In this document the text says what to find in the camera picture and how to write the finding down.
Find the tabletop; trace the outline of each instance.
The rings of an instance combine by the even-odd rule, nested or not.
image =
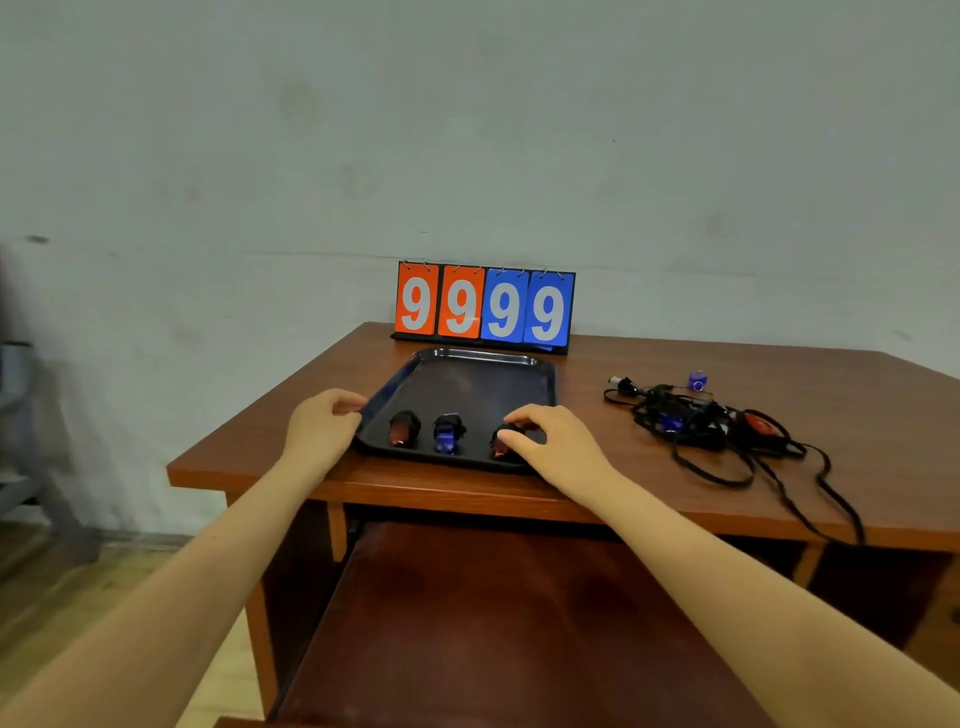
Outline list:
[[[366,323],[220,426],[167,467],[174,486],[239,494],[278,458],[287,419],[328,387],[370,396],[414,352],[388,324]],[[593,432],[612,464],[714,533],[815,540],[758,475],[735,491],[680,468],[669,447],[604,402],[610,376],[641,386],[682,384],[703,370],[722,403],[753,408],[797,440],[824,449],[830,482],[859,512],[873,546],[960,552],[960,485],[949,453],[960,431],[960,380],[881,352],[609,336],[571,337],[558,370],[559,401]],[[729,454],[697,451],[698,464],[739,476]],[[817,526],[852,530],[814,484],[819,458],[774,463],[790,496]],[[539,476],[395,460],[350,450],[312,497],[346,503],[594,522]]]

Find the blue number card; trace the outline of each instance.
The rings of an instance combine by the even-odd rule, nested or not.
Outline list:
[[[530,274],[523,341],[538,346],[565,347],[570,338],[573,308],[572,273]]]
[[[526,271],[487,270],[483,292],[483,325],[480,338],[493,341],[523,341],[523,321],[527,312]]]

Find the plastic tray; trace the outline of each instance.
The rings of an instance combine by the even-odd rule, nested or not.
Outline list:
[[[525,463],[491,459],[493,431],[504,415],[529,404],[557,403],[557,371],[534,356],[465,349],[424,349],[415,353],[360,410],[363,423],[354,442],[366,452],[503,472],[524,472]],[[409,409],[421,429],[411,448],[390,447],[390,420]],[[455,454],[434,450],[433,421],[455,412],[466,434]],[[531,433],[535,440],[542,433]]]

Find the hand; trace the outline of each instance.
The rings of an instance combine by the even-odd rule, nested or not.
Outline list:
[[[360,425],[357,410],[367,398],[328,389],[302,401],[290,416],[280,460],[316,484],[344,454]]]
[[[587,426],[566,407],[527,404],[503,421],[546,433],[546,445],[509,429],[501,429],[497,437],[548,483],[587,508],[585,500],[595,495],[597,486],[617,475]]]

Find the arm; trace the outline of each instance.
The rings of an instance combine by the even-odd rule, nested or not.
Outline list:
[[[781,726],[960,725],[960,693],[613,469],[565,407],[506,418],[500,439],[606,522]]]
[[[300,506],[347,449],[365,402],[328,390],[302,403],[276,465],[38,674],[0,726],[176,725]]]

